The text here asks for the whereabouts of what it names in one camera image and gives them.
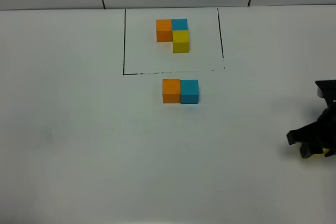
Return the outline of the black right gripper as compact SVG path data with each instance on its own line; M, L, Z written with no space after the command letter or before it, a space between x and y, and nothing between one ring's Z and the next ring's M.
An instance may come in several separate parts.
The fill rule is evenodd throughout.
M323 98L327 104L327 108L317 120L321 140L325 145L335 145L335 80L318 80L315 83L318 87L318 96ZM300 146L302 158L309 158L315 150L322 148L319 147L322 142L318 137L317 123L291 130L286 137L289 145L302 143Z

